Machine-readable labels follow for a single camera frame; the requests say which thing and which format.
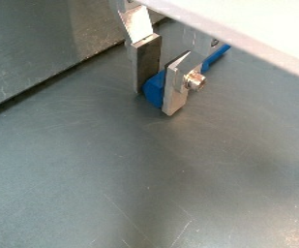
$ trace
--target blue plastic part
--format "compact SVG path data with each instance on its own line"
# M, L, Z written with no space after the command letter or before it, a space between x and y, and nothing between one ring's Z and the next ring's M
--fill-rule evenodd
M226 51L231 48L230 45L223 45L203 61L203 66L200 72L204 74L208 69L210 65L222 57Z
M231 48L230 45L223 45L215 53L212 53L206 60L203 61L203 66L200 69L202 73L206 73L210 69L210 65L219 59L224 52ZM163 97L164 97L164 75L166 72L160 71L154 77L151 77L144 86L143 91L147 100L152 103L156 108L163 106Z
M147 80L143 90L147 100L156 108L162 108L164 97L164 71L160 71Z

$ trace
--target metal sheet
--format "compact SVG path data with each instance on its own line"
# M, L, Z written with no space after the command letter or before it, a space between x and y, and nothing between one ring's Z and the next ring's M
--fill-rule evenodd
M122 39L107 0L0 0L0 103Z
M299 78L232 48L207 79L167 117L120 46L2 106L0 247L299 247Z

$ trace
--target screw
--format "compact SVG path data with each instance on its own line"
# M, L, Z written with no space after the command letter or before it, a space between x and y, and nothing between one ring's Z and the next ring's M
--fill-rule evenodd
M186 87L194 91L199 91L206 84L206 76L192 70L187 75L186 75Z
M215 47L218 44L219 44L219 41L216 39L212 39L211 47Z

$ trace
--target white panel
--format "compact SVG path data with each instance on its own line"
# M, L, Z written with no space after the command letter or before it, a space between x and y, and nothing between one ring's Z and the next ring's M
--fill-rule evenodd
M299 76L299 1L138 2Z

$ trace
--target scratched metal surface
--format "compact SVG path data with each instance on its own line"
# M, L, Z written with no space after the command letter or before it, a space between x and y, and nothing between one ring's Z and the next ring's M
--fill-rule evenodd
M232 49L170 118L126 57L0 107L0 247L299 247L299 78Z
M107 0L0 0L0 103L120 41Z

